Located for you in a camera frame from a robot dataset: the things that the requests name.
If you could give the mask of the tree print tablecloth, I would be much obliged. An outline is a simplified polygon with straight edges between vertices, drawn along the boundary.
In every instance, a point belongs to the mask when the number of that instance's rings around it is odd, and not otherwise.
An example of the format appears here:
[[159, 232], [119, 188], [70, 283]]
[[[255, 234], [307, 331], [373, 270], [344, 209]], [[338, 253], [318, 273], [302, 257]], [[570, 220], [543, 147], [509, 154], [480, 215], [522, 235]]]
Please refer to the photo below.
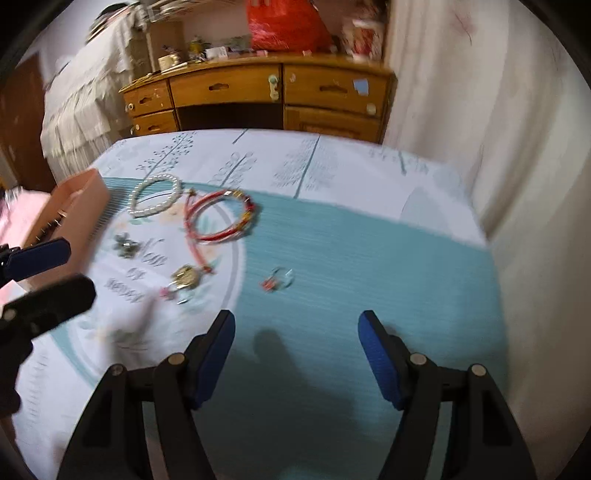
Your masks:
[[[122, 140], [95, 167], [110, 199], [112, 179], [130, 180], [133, 189], [151, 176], [169, 174], [201, 194], [239, 189], [252, 199], [265, 193], [327, 204], [490, 253], [457, 173], [388, 147], [311, 134], [194, 131]], [[56, 476], [89, 399], [51, 383], [67, 363], [53, 341], [56, 330], [36, 341], [21, 368], [22, 407], [14, 419], [17, 444], [40, 479]]]

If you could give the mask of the teal placemat with print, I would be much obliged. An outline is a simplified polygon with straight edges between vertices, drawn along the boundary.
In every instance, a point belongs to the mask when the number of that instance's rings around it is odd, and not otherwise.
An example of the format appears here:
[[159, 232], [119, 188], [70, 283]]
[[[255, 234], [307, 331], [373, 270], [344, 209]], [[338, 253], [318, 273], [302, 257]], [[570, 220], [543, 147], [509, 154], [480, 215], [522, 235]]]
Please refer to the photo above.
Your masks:
[[[184, 205], [134, 219], [127, 179], [109, 181], [89, 275], [93, 308], [53, 333], [66, 365], [50, 377], [87, 400], [106, 368], [153, 366], [204, 333], [222, 309], [235, 341], [195, 415], [222, 479], [373, 479], [401, 415], [382, 396], [358, 336], [376, 312], [435, 362], [480, 362], [507, 381], [507, 339], [491, 254], [398, 222], [257, 193], [242, 238], [201, 247], [211, 273], [182, 305], [160, 297], [193, 265]], [[114, 236], [141, 243], [132, 259]]]

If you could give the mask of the wooden desk with drawers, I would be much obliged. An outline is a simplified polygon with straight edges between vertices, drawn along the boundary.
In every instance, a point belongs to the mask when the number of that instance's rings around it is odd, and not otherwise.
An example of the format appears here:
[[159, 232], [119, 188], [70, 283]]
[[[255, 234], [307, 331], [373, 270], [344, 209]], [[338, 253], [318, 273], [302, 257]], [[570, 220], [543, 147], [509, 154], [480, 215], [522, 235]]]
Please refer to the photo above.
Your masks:
[[145, 75], [120, 93], [137, 136], [264, 129], [380, 143], [397, 83], [376, 62], [270, 54], [173, 67]]

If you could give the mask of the pink rectangular jewelry tray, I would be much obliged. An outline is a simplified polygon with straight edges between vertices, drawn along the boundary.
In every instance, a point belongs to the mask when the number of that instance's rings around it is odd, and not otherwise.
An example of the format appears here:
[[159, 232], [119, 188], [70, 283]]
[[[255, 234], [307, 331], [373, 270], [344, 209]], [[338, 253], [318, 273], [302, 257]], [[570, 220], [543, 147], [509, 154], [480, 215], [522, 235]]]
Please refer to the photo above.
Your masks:
[[19, 282], [27, 291], [79, 273], [85, 262], [91, 236], [105, 210], [110, 193], [95, 168], [73, 175], [59, 183], [32, 224], [23, 246], [39, 243], [40, 239], [66, 239], [71, 247], [68, 262]]

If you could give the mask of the white curtain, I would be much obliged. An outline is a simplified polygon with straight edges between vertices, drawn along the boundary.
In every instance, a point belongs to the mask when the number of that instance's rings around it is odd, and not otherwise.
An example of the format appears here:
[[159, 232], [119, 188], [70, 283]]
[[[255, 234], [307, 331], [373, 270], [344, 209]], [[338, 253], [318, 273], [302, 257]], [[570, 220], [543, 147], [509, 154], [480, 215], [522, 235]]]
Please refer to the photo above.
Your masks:
[[491, 244], [509, 402], [538, 475], [590, 426], [590, 88], [518, 1], [394, 1], [385, 141], [453, 165]]

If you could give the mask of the lace covered furniture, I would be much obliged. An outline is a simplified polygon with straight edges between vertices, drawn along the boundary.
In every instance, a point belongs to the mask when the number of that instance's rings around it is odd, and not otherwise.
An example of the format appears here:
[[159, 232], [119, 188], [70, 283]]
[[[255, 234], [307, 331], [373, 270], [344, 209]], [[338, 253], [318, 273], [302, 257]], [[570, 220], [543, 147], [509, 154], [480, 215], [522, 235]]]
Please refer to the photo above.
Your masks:
[[40, 144], [57, 182], [129, 135], [120, 90], [151, 71], [146, 30], [144, 7], [120, 9], [50, 83]]

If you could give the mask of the red white paper cup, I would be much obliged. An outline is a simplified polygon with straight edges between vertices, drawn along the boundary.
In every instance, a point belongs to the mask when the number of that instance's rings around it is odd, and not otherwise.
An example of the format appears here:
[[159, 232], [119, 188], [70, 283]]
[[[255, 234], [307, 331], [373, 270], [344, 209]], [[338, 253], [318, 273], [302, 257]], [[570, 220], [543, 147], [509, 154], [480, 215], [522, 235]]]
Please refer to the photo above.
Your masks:
[[353, 56], [380, 61], [383, 54], [385, 26], [369, 19], [353, 19]]

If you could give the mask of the pink blanket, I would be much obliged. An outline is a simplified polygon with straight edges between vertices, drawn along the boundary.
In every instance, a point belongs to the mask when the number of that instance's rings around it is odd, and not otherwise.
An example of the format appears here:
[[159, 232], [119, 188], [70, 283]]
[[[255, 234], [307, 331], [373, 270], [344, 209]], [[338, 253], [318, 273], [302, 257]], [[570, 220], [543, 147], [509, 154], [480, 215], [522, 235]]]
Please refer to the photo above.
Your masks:
[[50, 194], [15, 187], [1, 193], [1, 237], [28, 233]]

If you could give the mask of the cream mug on desk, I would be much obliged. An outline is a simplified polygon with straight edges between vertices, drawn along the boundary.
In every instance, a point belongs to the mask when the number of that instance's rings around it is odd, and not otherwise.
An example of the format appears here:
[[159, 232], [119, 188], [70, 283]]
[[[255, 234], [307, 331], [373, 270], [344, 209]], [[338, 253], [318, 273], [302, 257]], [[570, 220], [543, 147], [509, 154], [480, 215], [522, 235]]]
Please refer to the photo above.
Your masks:
[[161, 72], [176, 67], [182, 62], [181, 56], [174, 52], [158, 58], [158, 66]]

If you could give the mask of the small silver flower brooch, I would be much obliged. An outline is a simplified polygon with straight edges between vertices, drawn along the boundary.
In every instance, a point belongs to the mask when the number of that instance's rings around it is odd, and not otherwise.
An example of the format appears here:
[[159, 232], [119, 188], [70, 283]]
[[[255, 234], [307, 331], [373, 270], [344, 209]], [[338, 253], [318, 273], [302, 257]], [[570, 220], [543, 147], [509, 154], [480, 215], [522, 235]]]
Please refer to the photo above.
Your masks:
[[127, 233], [114, 236], [114, 250], [121, 258], [132, 259], [141, 249], [141, 243], [132, 240]]

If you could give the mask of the red plastic bag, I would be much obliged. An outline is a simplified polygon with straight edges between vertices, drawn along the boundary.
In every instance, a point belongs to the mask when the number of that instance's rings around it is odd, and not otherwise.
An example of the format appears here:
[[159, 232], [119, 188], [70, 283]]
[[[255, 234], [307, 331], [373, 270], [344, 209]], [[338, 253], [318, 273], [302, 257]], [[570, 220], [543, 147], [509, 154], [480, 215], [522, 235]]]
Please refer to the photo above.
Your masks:
[[329, 52], [332, 36], [307, 0], [247, 1], [253, 50]]

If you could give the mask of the brown wooden door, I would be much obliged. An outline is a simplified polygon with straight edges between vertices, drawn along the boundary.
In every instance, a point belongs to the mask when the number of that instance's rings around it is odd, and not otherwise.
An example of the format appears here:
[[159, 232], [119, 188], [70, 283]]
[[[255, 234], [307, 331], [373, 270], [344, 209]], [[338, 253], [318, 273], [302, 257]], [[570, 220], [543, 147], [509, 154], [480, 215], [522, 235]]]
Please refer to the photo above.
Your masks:
[[1, 151], [18, 185], [51, 192], [56, 182], [40, 143], [43, 118], [43, 80], [35, 53], [1, 86]]

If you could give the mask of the small gold pendant charm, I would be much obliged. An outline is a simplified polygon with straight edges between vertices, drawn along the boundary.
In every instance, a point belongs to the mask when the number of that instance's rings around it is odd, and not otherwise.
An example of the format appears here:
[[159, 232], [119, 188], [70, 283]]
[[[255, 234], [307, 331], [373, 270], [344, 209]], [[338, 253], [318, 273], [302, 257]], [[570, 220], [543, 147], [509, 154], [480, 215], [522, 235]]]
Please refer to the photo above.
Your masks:
[[171, 275], [170, 282], [160, 289], [160, 297], [166, 301], [175, 301], [177, 305], [187, 303], [193, 297], [201, 276], [197, 267], [181, 266]]

